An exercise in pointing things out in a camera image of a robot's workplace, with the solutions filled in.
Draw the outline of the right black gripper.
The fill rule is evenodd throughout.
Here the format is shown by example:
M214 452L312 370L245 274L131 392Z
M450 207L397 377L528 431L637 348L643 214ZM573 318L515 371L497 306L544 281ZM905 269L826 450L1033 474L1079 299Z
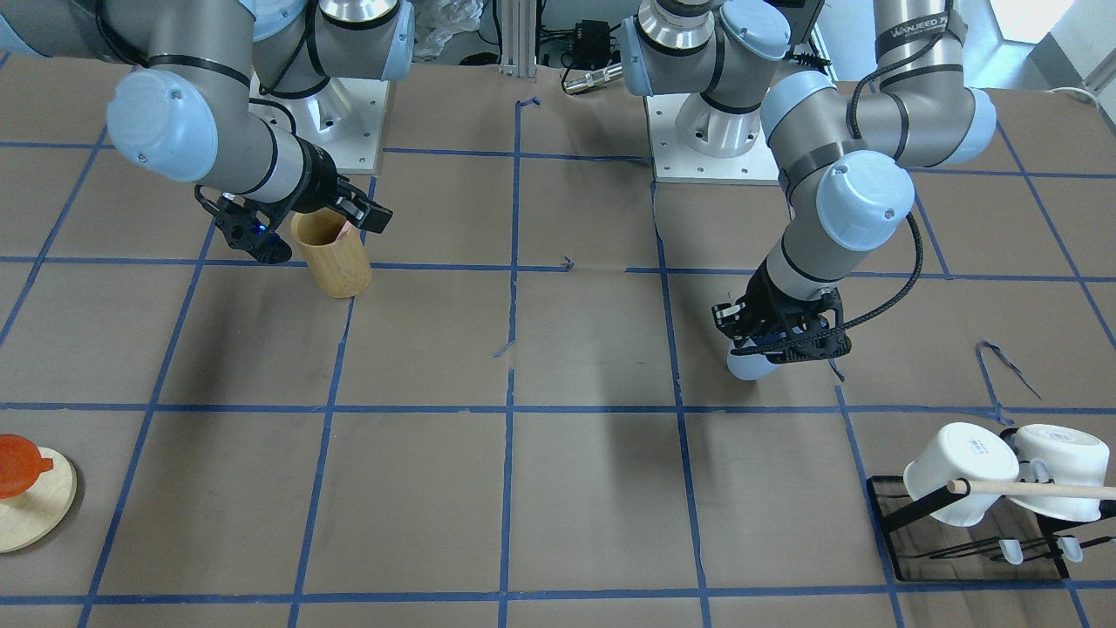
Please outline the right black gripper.
M366 232L383 234L393 211L360 195L345 176L337 173L331 156L314 144L302 144L304 165L297 171L299 178L290 195L279 201L262 202L247 200L235 203L231 195L221 195L212 202L201 194L201 186L194 187L195 200L213 218L215 228L227 238L230 248L247 251L254 261L264 265L286 263L292 257L292 249L276 231L291 212L309 214L323 207L340 214L350 223Z

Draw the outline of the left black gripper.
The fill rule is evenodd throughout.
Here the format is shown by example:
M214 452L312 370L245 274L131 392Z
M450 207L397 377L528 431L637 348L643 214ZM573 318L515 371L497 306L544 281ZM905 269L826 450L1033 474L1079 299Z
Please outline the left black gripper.
M778 289L766 263L758 267L735 303L712 307L715 326L733 342L732 354L745 357L745 342L752 339L759 348L752 355L764 355L769 363L828 360L850 352L852 339L845 331L816 337L834 326L825 311L833 311L836 323L841 323L839 290L817 301L800 301Z

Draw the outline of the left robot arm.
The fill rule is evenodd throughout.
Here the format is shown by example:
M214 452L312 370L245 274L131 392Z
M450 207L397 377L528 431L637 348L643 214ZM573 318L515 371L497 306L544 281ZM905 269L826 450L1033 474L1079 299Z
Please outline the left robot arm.
M952 1L877 1L869 83L850 96L817 69L777 77L792 28L766 1L644 1L619 28L631 94L687 94L758 122L793 218L732 305L716 305L738 380L850 351L838 286L910 222L910 167L952 166L987 148L997 123L963 76L966 23Z

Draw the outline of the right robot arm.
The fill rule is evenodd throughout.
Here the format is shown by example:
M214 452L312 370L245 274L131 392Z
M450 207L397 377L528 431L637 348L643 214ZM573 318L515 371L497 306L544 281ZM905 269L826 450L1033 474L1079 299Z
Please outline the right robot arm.
M341 176L302 125L250 112L250 85L292 102L331 79L407 76L408 1L4 1L4 51L131 66L107 105L125 160L214 189L195 199L230 248L275 265L292 257L283 219L330 209L382 232L391 211Z

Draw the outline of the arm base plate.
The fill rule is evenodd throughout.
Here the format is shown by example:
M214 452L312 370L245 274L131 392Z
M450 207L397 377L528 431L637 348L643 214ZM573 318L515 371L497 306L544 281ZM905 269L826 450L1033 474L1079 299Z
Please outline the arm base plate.
M391 87L393 83L335 77L307 99L283 100L259 94L252 76L250 97L283 105L292 114L294 134L326 149L340 174L375 174Z
M718 110L701 94L645 97L658 182L777 186L758 110Z

